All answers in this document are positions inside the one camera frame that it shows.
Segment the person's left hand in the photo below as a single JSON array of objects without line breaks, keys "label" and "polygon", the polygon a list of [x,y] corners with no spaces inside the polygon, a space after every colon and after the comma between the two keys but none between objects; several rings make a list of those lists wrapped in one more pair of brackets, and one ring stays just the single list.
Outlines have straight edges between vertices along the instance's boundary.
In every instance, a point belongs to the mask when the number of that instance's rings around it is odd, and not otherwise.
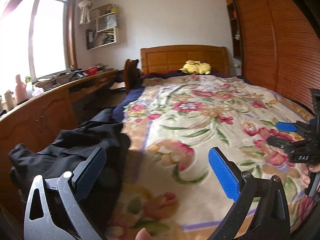
[{"label": "person's left hand", "polygon": [[145,228],[142,228],[136,235],[135,240],[152,240],[151,235]]}]

